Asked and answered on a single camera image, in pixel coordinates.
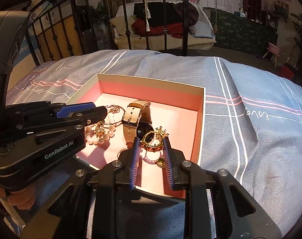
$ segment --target pillow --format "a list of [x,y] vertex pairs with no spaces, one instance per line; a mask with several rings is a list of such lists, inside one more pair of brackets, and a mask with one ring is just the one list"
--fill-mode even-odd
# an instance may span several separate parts
[[[120,36],[126,35],[126,23],[125,23],[124,16],[112,18],[110,21],[111,24],[116,27],[117,32]],[[134,31],[131,27],[131,25],[134,22],[135,22],[135,16],[128,17],[128,27],[129,27],[129,31],[131,31],[131,34],[134,34]]]
[[193,37],[214,38],[213,30],[204,22],[198,21],[194,26],[190,27],[189,30]]

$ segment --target blue bedsheet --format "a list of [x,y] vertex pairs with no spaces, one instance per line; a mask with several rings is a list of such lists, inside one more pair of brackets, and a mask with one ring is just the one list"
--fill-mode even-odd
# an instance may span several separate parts
[[[50,65],[13,102],[66,102],[100,72],[205,87],[201,167],[228,169],[283,235],[291,229],[302,213],[301,87],[270,72],[217,57],[105,50]],[[183,204],[142,201],[137,208],[120,208],[124,219],[120,238],[182,238]]]

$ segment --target beige leather strap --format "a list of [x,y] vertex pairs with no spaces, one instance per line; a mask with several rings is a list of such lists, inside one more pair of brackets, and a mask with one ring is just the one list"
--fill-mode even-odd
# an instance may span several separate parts
[[123,135],[127,145],[133,143],[137,136],[137,127],[139,121],[145,121],[151,124],[150,102],[144,100],[136,100],[130,103],[122,118]]

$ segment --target red cloth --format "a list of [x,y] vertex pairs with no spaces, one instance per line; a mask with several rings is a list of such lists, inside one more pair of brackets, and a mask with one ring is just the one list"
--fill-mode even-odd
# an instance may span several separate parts
[[[141,19],[136,19],[136,21],[131,25],[131,27],[142,37],[146,36],[146,23]],[[148,36],[160,36],[163,34],[164,26],[159,26],[152,28],[148,31]],[[183,37],[183,23],[174,23],[167,25],[168,34],[172,37],[182,38]]]

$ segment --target pink stripe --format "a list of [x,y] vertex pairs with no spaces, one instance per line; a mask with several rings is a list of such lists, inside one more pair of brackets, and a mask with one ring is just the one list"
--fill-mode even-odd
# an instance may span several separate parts
[[238,96],[238,97],[236,97],[235,99],[227,99],[227,98],[218,97],[218,96],[213,96],[213,95],[206,95],[206,97],[209,97],[209,98],[216,98],[216,99],[221,99],[221,100],[228,100],[228,101],[236,101],[237,99],[240,98],[240,96]]
[[245,103],[247,103],[247,104],[249,104],[249,105],[258,106],[258,107],[261,107],[261,108],[281,110],[281,111],[285,111],[285,112],[289,112],[289,113],[292,113],[292,114],[295,114],[295,115],[301,115],[301,116],[302,116],[301,113],[295,113],[295,112],[287,111],[287,110],[284,110],[284,109],[281,109],[281,108],[277,108],[277,107],[261,106],[261,105],[258,105],[258,104],[246,102],[246,101],[244,101],[244,100],[243,100],[243,102],[245,102]]
[[[40,85],[40,86],[52,86],[51,84],[42,85],[42,84],[40,84],[40,83],[36,83],[34,80],[32,80],[32,81],[33,81],[35,84],[38,84],[38,85]],[[63,84],[61,84],[61,85],[57,85],[57,84],[53,83],[53,85],[55,85],[55,86],[57,86],[57,87],[60,87],[60,86],[63,86],[63,85],[67,85],[67,86],[73,88],[75,91],[79,90],[79,89],[76,89],[76,88],[72,87],[71,85],[69,85],[69,84],[67,84],[67,83],[63,83]]]
[[[64,79],[64,80],[62,80],[62,81],[56,81],[56,82],[59,82],[59,83],[62,83],[62,82],[64,82],[64,81],[68,81],[68,82],[70,82],[70,83],[72,83],[72,84],[74,84],[74,85],[77,85],[77,86],[82,86],[82,85],[79,85],[79,84],[76,84],[76,83],[74,83],[74,82],[72,82],[72,81],[69,81],[68,79]],[[54,82],[44,82],[44,81],[40,81],[40,82],[43,82],[43,83],[46,83],[46,84],[54,84]]]
[[229,104],[229,103],[226,103],[226,102],[214,102],[214,101],[205,101],[205,103],[213,103],[213,104],[223,104],[223,105],[236,106],[238,104],[243,103],[243,101],[240,101],[240,102],[237,102],[237,103],[234,103],[234,104]]
[[283,107],[283,108],[286,108],[286,109],[289,109],[289,110],[292,110],[292,111],[295,111],[295,112],[301,112],[300,110],[295,110],[295,109],[292,109],[292,108],[289,108],[289,107],[286,107],[286,106],[283,106],[283,105],[280,105],[280,104],[276,104],[276,103],[262,102],[262,101],[254,101],[254,100],[252,100],[252,99],[248,99],[248,98],[245,98],[245,97],[242,97],[242,98],[245,99],[245,100],[252,101],[252,102],[265,103],[265,104],[269,104],[269,105],[276,105],[276,106],[280,106],[280,107]]
[[74,82],[72,82],[72,81],[70,81],[70,80],[68,80],[68,79],[64,79],[64,80],[62,80],[62,81],[56,81],[56,82],[63,82],[63,81],[68,81],[68,82],[72,83],[73,85],[82,87],[82,85],[76,84],[76,83],[74,83]]

